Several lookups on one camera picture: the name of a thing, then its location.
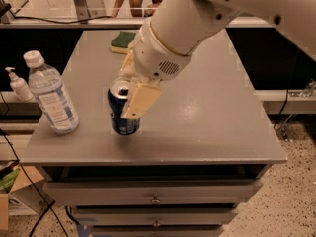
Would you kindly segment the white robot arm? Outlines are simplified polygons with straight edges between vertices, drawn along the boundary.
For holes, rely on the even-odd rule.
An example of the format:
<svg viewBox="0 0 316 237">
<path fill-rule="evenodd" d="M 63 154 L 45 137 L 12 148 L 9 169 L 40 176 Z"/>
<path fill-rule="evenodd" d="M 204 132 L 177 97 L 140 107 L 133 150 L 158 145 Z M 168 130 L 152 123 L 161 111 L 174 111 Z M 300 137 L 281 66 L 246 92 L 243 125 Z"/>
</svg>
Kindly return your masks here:
<svg viewBox="0 0 316 237">
<path fill-rule="evenodd" d="M 194 50 L 241 13 L 264 20 L 315 58 L 316 0 L 163 0 L 137 32 L 119 72 L 131 79 L 121 116 L 142 117 L 160 95 L 159 84 L 177 77 Z"/>
</svg>

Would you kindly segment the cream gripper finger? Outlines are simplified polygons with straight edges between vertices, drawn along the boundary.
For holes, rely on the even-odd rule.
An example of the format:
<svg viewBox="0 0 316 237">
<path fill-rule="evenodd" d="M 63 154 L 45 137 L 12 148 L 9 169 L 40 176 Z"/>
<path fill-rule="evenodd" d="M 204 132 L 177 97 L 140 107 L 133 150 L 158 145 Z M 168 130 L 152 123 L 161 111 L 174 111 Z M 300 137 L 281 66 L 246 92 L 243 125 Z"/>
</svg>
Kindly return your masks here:
<svg viewBox="0 0 316 237">
<path fill-rule="evenodd" d="M 128 89 L 127 102 L 124 104 L 123 119 L 140 119 L 157 101 L 161 87 L 156 83 L 141 82 L 133 77 Z"/>
<path fill-rule="evenodd" d="M 126 78 L 131 78 L 135 75 L 135 70 L 134 70 L 134 59 L 133 59 L 133 51 L 131 50 L 124 62 L 123 65 L 119 71 L 118 76 L 119 77 L 126 77 Z"/>
</svg>

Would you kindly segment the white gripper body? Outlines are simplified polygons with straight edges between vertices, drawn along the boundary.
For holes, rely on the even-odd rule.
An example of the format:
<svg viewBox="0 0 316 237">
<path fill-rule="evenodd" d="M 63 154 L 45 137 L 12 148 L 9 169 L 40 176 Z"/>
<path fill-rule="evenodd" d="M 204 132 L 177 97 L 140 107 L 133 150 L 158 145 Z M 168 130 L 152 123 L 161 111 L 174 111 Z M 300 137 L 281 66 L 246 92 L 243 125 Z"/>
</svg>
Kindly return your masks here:
<svg viewBox="0 0 316 237">
<path fill-rule="evenodd" d="M 176 54 L 155 36 L 146 19 L 133 43 L 135 69 L 143 76 L 162 81 L 173 80 L 189 64 L 191 58 Z"/>
</svg>

